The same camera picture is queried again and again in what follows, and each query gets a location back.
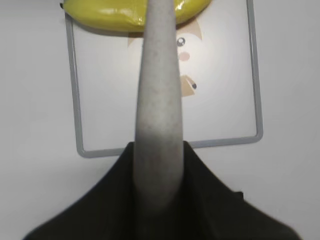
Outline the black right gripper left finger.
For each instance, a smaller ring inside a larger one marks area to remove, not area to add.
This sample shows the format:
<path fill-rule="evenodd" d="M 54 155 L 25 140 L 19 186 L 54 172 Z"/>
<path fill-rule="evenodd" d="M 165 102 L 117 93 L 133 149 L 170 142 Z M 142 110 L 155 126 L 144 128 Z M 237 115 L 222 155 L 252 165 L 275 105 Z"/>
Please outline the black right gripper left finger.
<path fill-rule="evenodd" d="M 36 227 L 26 240 L 135 240 L 134 144 L 84 196 Z"/>

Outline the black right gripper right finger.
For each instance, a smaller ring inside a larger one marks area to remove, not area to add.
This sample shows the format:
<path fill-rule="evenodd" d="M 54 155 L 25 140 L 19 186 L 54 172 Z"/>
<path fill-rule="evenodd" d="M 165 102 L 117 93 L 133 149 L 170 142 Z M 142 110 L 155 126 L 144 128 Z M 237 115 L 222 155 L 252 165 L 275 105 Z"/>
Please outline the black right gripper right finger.
<path fill-rule="evenodd" d="M 181 240 L 299 240 L 288 225 L 270 217 L 228 188 L 183 143 L 184 176 L 180 192 Z"/>

